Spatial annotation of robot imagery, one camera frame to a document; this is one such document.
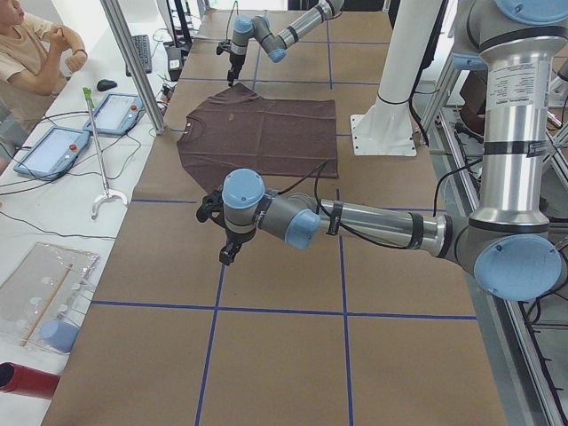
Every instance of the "white table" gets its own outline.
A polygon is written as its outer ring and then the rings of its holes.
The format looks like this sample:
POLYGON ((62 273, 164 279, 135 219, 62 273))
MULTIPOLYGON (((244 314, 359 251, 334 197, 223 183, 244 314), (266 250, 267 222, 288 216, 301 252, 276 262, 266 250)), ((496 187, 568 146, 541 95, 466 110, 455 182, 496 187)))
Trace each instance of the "white table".
MULTIPOLYGON (((154 93, 158 94, 162 87, 162 77, 167 75, 167 56, 161 43, 153 40, 153 34, 163 27, 162 19, 144 24, 130 24, 130 32, 148 34, 154 51, 154 71, 148 76, 154 93)), ((161 39, 165 31, 156 34, 161 39)), ((119 93, 137 93, 134 82, 124 73, 124 60, 118 50, 113 34, 108 30, 89 52, 89 60, 84 68, 74 74, 53 103, 47 115, 61 114, 71 111, 85 111, 86 103, 83 87, 93 91, 95 105, 107 93, 96 90, 100 79, 115 80, 118 86, 111 91, 119 93)), ((81 129, 87 121, 87 115, 76 115, 54 119, 60 126, 81 129)), ((24 146, 32 146, 52 126, 51 122, 42 122, 29 136, 24 146)), ((147 156, 154 142, 154 129, 147 116, 143 116, 130 135, 139 141, 140 147, 128 160, 123 173, 116 180, 111 180, 113 189, 122 191, 131 198, 132 190, 138 182, 147 156)), ((101 138, 103 149, 116 141, 116 138, 101 138)), ((105 150, 104 158, 106 172, 109 177, 116 176, 126 159, 138 148, 138 142, 130 138, 122 138, 114 146, 105 150)), ((77 162, 96 153, 94 143, 81 153, 77 162)), ((24 182, 25 177, 17 175, 13 170, 14 162, 0 177, 0 185, 12 182, 24 182)), ((99 172, 99 162, 96 155, 72 168, 74 174, 99 172)), ((4 213, 27 220, 43 229, 58 233, 80 233, 89 235, 107 235, 115 237, 118 233, 127 208, 118 201, 103 203, 99 208, 99 216, 91 220, 91 207, 95 198, 103 193, 101 177, 90 174, 87 176, 65 175, 52 184, 18 194, 5 193, 40 185, 42 181, 31 181, 11 186, 0 186, 0 210, 4 213)), ((24 256, 36 242, 53 243, 73 249, 87 250, 100 255, 100 260, 89 280, 96 285, 105 267, 114 241, 85 238, 62 238, 56 235, 40 233, 32 227, 0 216, 0 283, 4 282, 24 256)), ((0 362, 11 361, 26 366, 59 374, 67 363, 66 355, 52 354, 44 351, 31 350, 8 344, 0 336, 0 362)), ((18 426, 36 426, 41 424, 50 401, 38 398, 22 397, 12 394, 0 394, 0 417, 2 424, 18 426)))

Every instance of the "red cylinder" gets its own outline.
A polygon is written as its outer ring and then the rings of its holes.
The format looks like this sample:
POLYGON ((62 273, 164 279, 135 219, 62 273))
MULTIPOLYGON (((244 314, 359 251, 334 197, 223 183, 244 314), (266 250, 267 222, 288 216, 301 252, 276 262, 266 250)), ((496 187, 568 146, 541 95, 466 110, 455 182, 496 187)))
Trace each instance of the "red cylinder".
POLYGON ((58 375, 45 373, 13 362, 0 364, 1 392, 51 399, 58 383, 58 375))

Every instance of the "brown cloth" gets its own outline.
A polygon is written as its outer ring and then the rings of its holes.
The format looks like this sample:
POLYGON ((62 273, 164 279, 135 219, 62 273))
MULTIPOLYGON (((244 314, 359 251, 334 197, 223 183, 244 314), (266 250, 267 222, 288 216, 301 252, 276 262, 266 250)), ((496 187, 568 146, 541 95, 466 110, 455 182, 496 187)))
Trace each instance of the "brown cloth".
POLYGON ((177 149, 207 192, 240 168, 301 177, 329 160, 321 176, 338 178, 335 102, 265 99, 238 83, 187 116, 177 149))

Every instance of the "computer mouse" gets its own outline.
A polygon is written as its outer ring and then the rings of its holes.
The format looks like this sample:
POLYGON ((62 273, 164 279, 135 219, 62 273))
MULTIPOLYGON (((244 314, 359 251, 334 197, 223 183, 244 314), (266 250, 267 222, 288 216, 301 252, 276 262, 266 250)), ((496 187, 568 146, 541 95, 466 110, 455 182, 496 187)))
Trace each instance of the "computer mouse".
POLYGON ((113 80, 107 80, 106 78, 103 78, 100 82, 97 83, 97 90, 108 91, 109 89, 113 89, 117 85, 118 84, 116 84, 116 82, 114 82, 113 80))

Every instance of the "keyboard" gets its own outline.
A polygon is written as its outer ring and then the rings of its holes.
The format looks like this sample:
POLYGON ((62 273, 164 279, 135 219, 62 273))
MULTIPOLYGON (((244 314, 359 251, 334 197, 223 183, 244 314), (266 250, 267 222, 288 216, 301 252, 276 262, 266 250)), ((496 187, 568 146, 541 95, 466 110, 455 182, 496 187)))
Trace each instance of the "keyboard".
MULTIPOLYGON (((136 50, 138 52, 138 57, 142 62, 142 68, 144 68, 146 74, 150 74, 152 72, 152 53, 150 51, 150 38, 147 34, 133 35, 132 42, 134 42, 134 46, 136 47, 136 50)), ((126 66, 126 75, 128 77, 131 76, 128 65, 126 66)))

